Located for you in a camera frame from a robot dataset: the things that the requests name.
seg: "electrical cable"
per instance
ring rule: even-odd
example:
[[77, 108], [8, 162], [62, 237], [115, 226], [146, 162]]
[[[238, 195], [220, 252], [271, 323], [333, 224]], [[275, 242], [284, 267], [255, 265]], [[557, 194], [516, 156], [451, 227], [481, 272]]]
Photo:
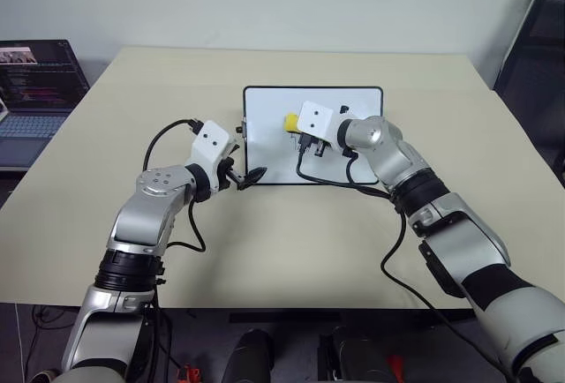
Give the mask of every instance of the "electrical cable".
[[18, 341], [19, 341], [19, 365], [21, 366], [21, 381], [26, 383], [26, 374], [24, 372], [24, 350], [21, 342], [21, 329], [19, 328], [19, 314], [18, 304], [14, 303], [14, 310], [16, 311], [16, 327], [18, 328]]
[[165, 353], [167, 354], [167, 358], [163, 362], [163, 381], [168, 382], [169, 381], [169, 365], [170, 365], [169, 362], [173, 362], [172, 356], [170, 354], [170, 350], [171, 350], [172, 344], [173, 344], [173, 323], [172, 323], [170, 317], [165, 313], [165, 311], [163, 311], [161, 309], [159, 311], [159, 313], [165, 319], [164, 321], [165, 321], [165, 324], [167, 325], [167, 348], [165, 350]]
[[27, 352], [26, 362], [24, 364], [24, 376], [27, 379], [28, 371], [29, 371], [29, 362], [31, 357], [34, 353], [34, 350], [37, 346], [37, 342], [39, 341], [40, 330], [64, 330], [66, 328], [74, 326], [74, 323], [67, 324], [64, 326], [45, 326], [46, 324], [54, 323], [58, 319], [61, 319], [64, 316], [64, 313], [69, 311], [67, 309], [60, 309], [61, 313], [56, 315], [54, 318], [45, 319], [45, 316], [48, 313], [49, 308], [53, 309], [60, 309], [57, 307], [48, 307], [47, 305], [34, 305], [31, 312], [31, 319], [34, 323], [34, 337], [29, 346], [29, 351]]
[[[350, 182], [350, 184], [355, 184], [355, 182], [351, 178], [350, 166], [356, 159], [357, 158], [351, 158], [350, 161], [347, 164], [348, 167], [346, 168], [345, 174], [347, 175], [347, 179]], [[474, 341], [469, 339], [467, 336], [465, 336], [464, 334], [459, 332], [459, 330], [457, 330], [453, 326], [453, 324], [451, 324], [451, 322], [448, 320], [448, 318], [445, 315], [443, 315], [443, 313], [440, 310], [438, 310], [435, 306], [433, 306], [432, 303], [430, 303], [422, 294], [420, 294], [417, 290], [412, 288], [412, 286], [410, 286], [409, 284], [397, 279], [391, 273], [388, 272], [388, 270], [386, 269], [387, 262], [392, 258], [392, 256], [396, 253], [396, 251], [398, 251], [398, 248], [400, 248], [400, 246], [401, 246], [401, 244], [404, 240], [404, 236], [406, 234], [406, 216], [404, 215], [404, 213], [399, 213], [399, 215], [400, 215], [400, 223], [401, 223], [400, 232], [398, 234], [398, 238], [396, 239], [396, 243], [392, 246], [392, 248], [390, 248], [390, 251], [387, 252], [387, 254], [384, 256], [384, 258], [380, 262], [380, 270], [382, 271], [382, 273], [384, 273], [392, 282], [394, 282], [394, 283], [398, 284], [399, 286], [403, 287], [404, 289], [408, 290], [412, 295], [414, 295], [420, 301], [422, 301], [435, 314], [435, 316], [449, 330], [451, 330], [451, 332], [455, 336], [459, 337], [461, 340], [463, 340], [464, 342], [469, 344], [472, 348], [474, 348], [475, 351], [479, 355], [481, 355], [485, 361], [487, 361], [496, 370], [501, 372], [504, 375], [504, 377], [506, 377], [506, 379], [508, 379], [508, 381], [515, 381], [514, 377], [498, 361], [496, 361], [494, 358], [492, 358], [490, 355], [488, 355], [484, 350], [482, 350], [477, 345], [477, 343], [475, 343]]]
[[159, 344], [160, 344], [160, 334], [159, 330], [161, 328], [160, 320], [160, 307], [159, 307], [159, 295], [157, 294], [157, 286], [154, 287], [153, 299], [151, 301], [154, 311], [154, 323], [153, 323], [153, 346], [151, 349], [151, 359], [149, 360], [149, 373], [147, 374], [147, 383], [154, 383], [155, 373], [157, 372], [157, 362], [159, 361]]
[[[180, 124], [188, 124], [192, 128], [192, 126], [194, 125], [194, 120], [187, 120], [187, 119], [177, 120], [177, 121], [163, 127], [154, 136], [154, 138], [151, 139], [151, 142], [149, 143], [149, 146], [147, 147], [147, 151], [145, 152], [145, 157], [143, 158], [142, 171], [147, 170], [147, 167], [149, 166], [149, 159], [151, 158], [151, 153], [153, 152], [153, 148], [154, 148], [155, 144], [157, 143], [157, 141], [167, 131], [169, 131], [170, 129], [172, 129], [174, 127], [177, 127]], [[196, 236], [196, 238], [200, 242], [200, 247], [194, 246], [193, 244], [188, 244], [186, 242], [170, 242], [170, 243], [167, 244], [167, 248], [170, 248], [172, 246], [182, 246], [184, 248], [192, 249], [193, 251], [196, 251], [196, 252], [205, 252], [206, 251], [206, 244], [204, 243], [204, 238], [200, 234], [200, 231], [198, 230], [198, 227], [196, 226], [196, 221], [194, 220], [194, 213], [193, 213], [194, 203], [195, 203], [195, 200], [192, 199], [190, 201], [190, 203], [188, 204], [188, 222], [191, 224], [192, 232], [194, 233], [194, 235]]]
[[[165, 347], [162, 346], [162, 343], [159, 343], [159, 348], [161, 348], [161, 350], [165, 354], [167, 353], [167, 351], [165, 350]], [[176, 368], [183, 368], [183, 367], [181, 367], [180, 363], [172, 355], [169, 357], [169, 360], [170, 360], [171, 363], [173, 363], [176, 366]]]
[[357, 191], [364, 193], [365, 195], [374, 196], [377, 198], [390, 199], [390, 195], [388, 193], [386, 193], [385, 191], [381, 191], [379, 189], [375, 189], [373, 187], [366, 187], [363, 186], [362, 184], [355, 184], [355, 183], [352, 184], [352, 183], [334, 182], [332, 180], [326, 180], [323, 178], [308, 176], [307, 174], [304, 174], [302, 171], [300, 171], [303, 157], [304, 157], [304, 152], [301, 150], [298, 152], [298, 162], [297, 162], [296, 172], [298, 176], [304, 178], [304, 180], [314, 183], [328, 184], [330, 186], [343, 187], [346, 189], [355, 189]]
[[191, 223], [192, 231], [194, 232], [194, 235], [200, 242], [200, 247], [194, 246], [193, 244], [188, 244], [186, 242], [170, 242], [167, 244], [167, 249], [169, 249], [171, 246], [182, 246], [184, 248], [192, 249], [193, 251], [196, 252], [206, 251], [206, 244], [204, 243], [204, 238], [200, 234], [198, 227], [196, 227], [196, 221], [194, 220], [194, 214], [192, 212], [193, 209], [194, 209], [194, 199], [192, 199], [188, 204], [188, 222]]
[[155, 146], [155, 143], [157, 143], [157, 141], [161, 138], [161, 136], [163, 134], [165, 134], [167, 131], [169, 131], [170, 129], [172, 129], [173, 127], [177, 127], [180, 124], [188, 124], [191, 125], [192, 124], [192, 120], [187, 120], [187, 119], [183, 119], [183, 120], [177, 120], [167, 126], [165, 126], [161, 131], [159, 131], [155, 137], [151, 140], [151, 142], [149, 143], [149, 146], [147, 147], [147, 151], [145, 152], [145, 157], [143, 158], [143, 171], [147, 170], [147, 167], [149, 165], [149, 158], [151, 157], [151, 153], [153, 152], [153, 148]]

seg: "laptop keyboard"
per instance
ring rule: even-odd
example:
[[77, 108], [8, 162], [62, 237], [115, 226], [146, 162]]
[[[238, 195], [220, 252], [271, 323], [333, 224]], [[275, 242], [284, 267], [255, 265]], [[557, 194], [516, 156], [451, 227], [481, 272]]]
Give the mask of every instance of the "laptop keyboard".
[[66, 116], [15, 116], [0, 121], [0, 138], [50, 138]]

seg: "laptop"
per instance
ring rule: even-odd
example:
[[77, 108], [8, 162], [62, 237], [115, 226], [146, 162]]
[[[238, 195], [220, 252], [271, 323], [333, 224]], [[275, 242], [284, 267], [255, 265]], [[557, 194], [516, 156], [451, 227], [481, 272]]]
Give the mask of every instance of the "laptop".
[[68, 41], [0, 41], [0, 171], [27, 171], [88, 89]]

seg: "white wall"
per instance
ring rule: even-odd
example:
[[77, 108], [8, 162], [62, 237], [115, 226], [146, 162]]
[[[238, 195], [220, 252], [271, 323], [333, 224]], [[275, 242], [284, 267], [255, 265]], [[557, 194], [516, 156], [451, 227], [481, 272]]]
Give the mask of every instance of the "white wall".
[[141, 44], [466, 53], [492, 85], [529, 1], [0, 0], [0, 39], [67, 38], [91, 81]]

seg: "red object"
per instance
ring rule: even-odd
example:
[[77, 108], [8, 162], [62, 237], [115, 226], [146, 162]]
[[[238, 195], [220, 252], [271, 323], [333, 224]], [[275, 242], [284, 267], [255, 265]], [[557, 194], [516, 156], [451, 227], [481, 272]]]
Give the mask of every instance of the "red object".
[[403, 377], [403, 358], [398, 355], [391, 355], [387, 358], [388, 366], [392, 370], [398, 383], [404, 383]]
[[185, 365], [177, 371], [177, 383], [202, 383], [200, 369]]

